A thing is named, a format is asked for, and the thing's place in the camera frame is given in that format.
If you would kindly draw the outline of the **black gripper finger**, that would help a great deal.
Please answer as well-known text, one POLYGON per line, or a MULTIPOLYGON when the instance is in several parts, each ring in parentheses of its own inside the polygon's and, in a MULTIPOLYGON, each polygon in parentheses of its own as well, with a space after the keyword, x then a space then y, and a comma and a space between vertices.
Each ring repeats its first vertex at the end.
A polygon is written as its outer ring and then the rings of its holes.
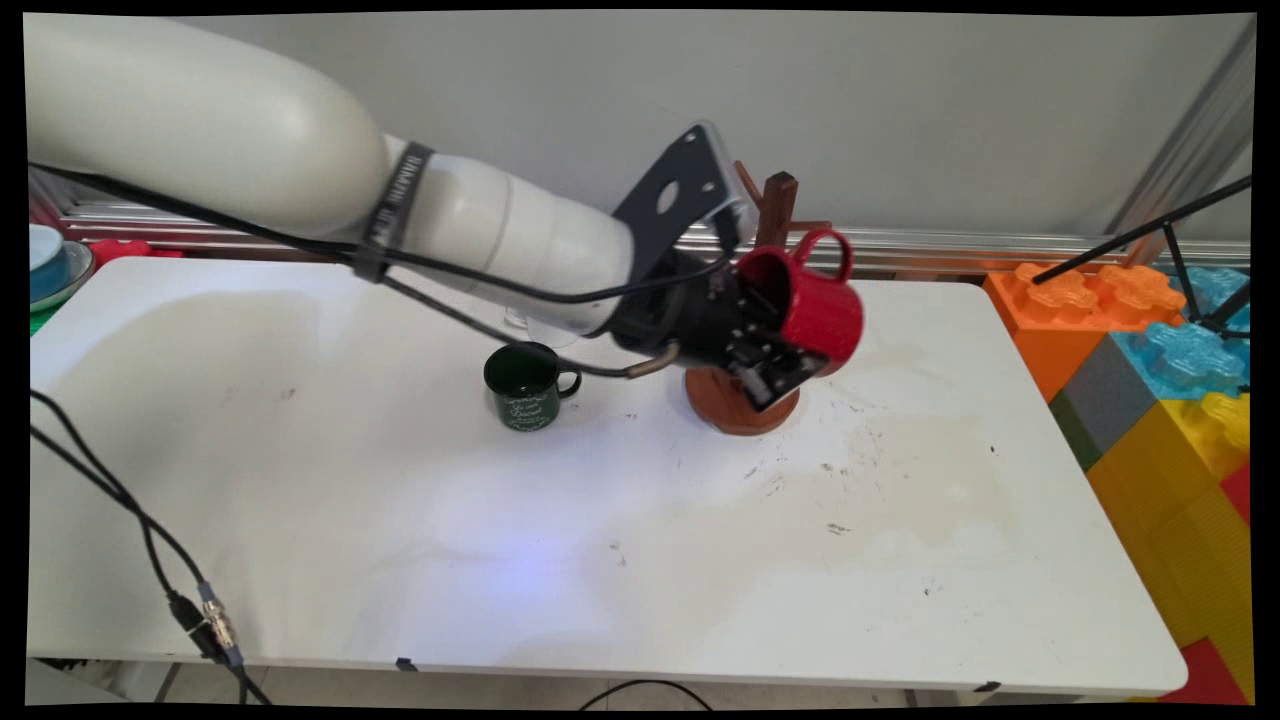
POLYGON ((828 369, 829 357, 780 334, 740 334, 728 342, 728 374, 756 413, 772 409, 828 369))
POLYGON ((750 323, 769 333, 781 333, 788 318, 791 279, 786 268, 739 268, 737 279, 750 323))

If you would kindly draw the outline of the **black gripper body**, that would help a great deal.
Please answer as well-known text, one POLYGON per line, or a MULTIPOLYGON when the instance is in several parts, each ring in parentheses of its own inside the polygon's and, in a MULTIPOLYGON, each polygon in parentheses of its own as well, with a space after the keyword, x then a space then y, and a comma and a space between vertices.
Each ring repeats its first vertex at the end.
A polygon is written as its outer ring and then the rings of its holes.
POLYGON ((737 274, 730 266, 682 284, 621 299, 611 337, 622 348, 659 356, 678 343, 676 363, 728 373, 728 342, 740 334, 780 334, 754 327, 744 314, 737 274))

